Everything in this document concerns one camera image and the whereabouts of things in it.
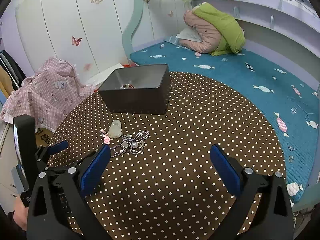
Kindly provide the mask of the left hand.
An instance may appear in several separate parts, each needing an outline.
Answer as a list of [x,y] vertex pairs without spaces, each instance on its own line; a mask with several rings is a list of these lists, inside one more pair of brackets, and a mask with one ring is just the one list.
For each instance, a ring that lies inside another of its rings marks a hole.
[[16,198],[14,205],[13,219],[15,223],[24,231],[27,230],[28,207],[25,207],[20,197]]

